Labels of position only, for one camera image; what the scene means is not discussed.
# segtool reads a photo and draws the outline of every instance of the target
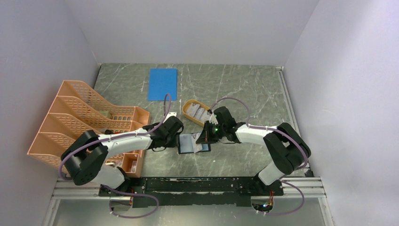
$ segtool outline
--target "tabletop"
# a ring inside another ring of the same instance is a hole
[[[147,101],[151,68],[177,68],[177,101],[171,112],[184,123],[183,133],[201,132],[202,127],[183,116],[182,106],[196,99],[211,106],[222,97],[235,97],[251,109],[253,125],[293,125],[284,85],[275,66],[195,64],[102,64],[94,89],[114,105],[139,106],[150,112],[151,123],[163,117],[162,101]],[[224,100],[237,122],[248,116],[245,107]],[[254,144],[212,144],[211,152],[178,154],[177,148],[162,152],[147,150],[143,177],[234,177],[254,176],[272,160],[267,148]],[[294,176],[303,176],[303,170]]]

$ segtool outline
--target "purple cable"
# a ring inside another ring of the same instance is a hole
[[[270,127],[252,126],[252,125],[250,125],[248,122],[249,122],[249,120],[251,119],[251,110],[250,110],[249,107],[248,107],[244,102],[242,102],[240,99],[237,99],[237,98],[234,98],[234,97],[223,97],[223,98],[220,98],[219,100],[217,100],[217,101],[212,105],[212,107],[211,107],[210,109],[212,110],[212,109],[216,106],[217,103],[219,103],[219,102],[222,101],[222,100],[226,100],[226,99],[236,100],[236,101],[242,103],[242,105],[244,105],[244,107],[245,107],[245,108],[247,109],[247,111],[248,111],[248,118],[247,118],[247,120],[245,121],[245,124],[247,125],[248,128],[272,130],[273,132],[280,133],[282,136],[286,137],[289,141],[291,141],[291,142],[299,149],[299,151],[301,152],[302,157],[303,157],[303,162],[304,162],[304,164],[303,164],[303,166],[299,167],[298,170],[300,170],[300,169],[306,167],[306,165],[308,164],[308,157],[306,156],[306,154],[305,154],[305,152],[303,151],[302,147],[301,147],[294,139],[292,139],[292,137],[290,137],[288,134],[284,133],[283,131],[280,131],[280,130],[275,129],[275,128],[270,128]],[[285,176],[286,176],[286,175],[282,176],[279,180],[281,181],[281,183],[287,184],[287,185],[289,185],[289,186],[295,188],[296,190],[298,190],[299,193],[300,193],[301,196],[302,196],[302,203],[301,203],[301,205],[299,205],[299,207],[297,207],[297,208],[294,209],[294,210],[291,210],[291,211],[288,211],[288,212],[284,212],[284,213],[266,213],[266,215],[270,215],[270,216],[282,216],[282,215],[294,213],[294,212],[298,211],[300,208],[302,208],[303,205],[305,204],[305,196],[304,196],[303,192],[302,192],[297,186],[295,186],[295,185],[293,185],[293,184],[291,184],[291,183],[288,183],[288,182],[285,182],[285,181],[282,181],[282,180],[281,180],[281,179],[282,179],[283,177],[285,177]]]
[[[152,198],[153,200],[155,200],[155,201],[157,202],[157,205],[155,206],[155,209],[153,209],[151,212],[146,213],[146,214],[143,214],[143,215],[141,215],[141,216],[130,217],[130,216],[119,215],[119,214],[116,214],[114,211],[112,211],[112,207],[111,207],[112,201],[110,201],[110,204],[108,205],[109,208],[110,208],[110,213],[111,213],[112,215],[116,216],[116,217],[119,217],[119,218],[127,218],[127,219],[144,218],[144,217],[146,217],[146,216],[149,216],[149,215],[155,213],[155,211],[157,211],[158,207],[160,206],[159,200],[157,199],[157,197],[155,197],[155,196],[153,196],[153,195],[150,195],[150,194],[135,194],[135,193],[120,192],[120,191],[117,191],[117,190],[115,190],[115,189],[113,189],[113,188],[110,188],[110,187],[108,187],[108,186],[104,186],[104,187],[106,187],[107,189],[109,189],[109,190],[111,190],[111,191],[113,191],[113,192],[115,192],[115,193],[119,193],[119,194],[122,194],[122,195],[136,196],[136,197],[148,197],[148,198]]]
[[[156,126],[155,126],[153,129],[151,129],[150,131],[145,132],[145,133],[138,133],[137,136],[145,136],[145,135],[148,135],[148,134],[152,133],[154,130],[158,129],[158,128],[163,124],[163,121],[166,119],[166,116],[167,116],[167,114],[168,114],[169,111],[170,111],[170,106],[172,105],[172,97],[171,97],[171,95],[170,95],[169,93],[167,93],[167,94],[165,95],[165,99],[163,100],[163,102],[164,102],[164,104],[165,104],[165,102],[166,102],[166,97],[168,97],[168,96],[169,96],[168,111],[167,111],[167,113],[164,112],[164,117],[163,117],[162,121],[161,121],[160,123],[158,123],[158,125],[156,125]],[[131,137],[131,136],[136,136],[136,134],[132,134],[132,133],[130,133],[130,134],[123,134],[123,133],[122,133],[122,134],[120,134],[120,135],[118,135],[118,136],[112,137],[111,140],[119,139],[119,138],[122,138],[122,137]],[[108,141],[108,138],[99,139],[99,140],[90,142],[90,143],[88,143],[88,144],[86,144],[86,145],[83,145],[82,147],[76,149],[75,151],[69,153],[69,155],[67,155],[67,156],[61,161],[60,166],[58,167],[58,175],[59,175],[59,177],[62,178],[62,179],[64,179],[64,180],[72,180],[72,178],[67,178],[67,177],[65,177],[64,174],[63,174],[63,172],[62,172],[62,167],[65,165],[66,161],[68,161],[68,159],[70,159],[71,156],[75,155],[76,153],[80,152],[81,150],[85,150],[85,149],[87,149],[88,147],[90,147],[90,146],[92,146],[92,145],[95,145],[95,144],[98,144],[98,143],[104,142],[104,141]]]

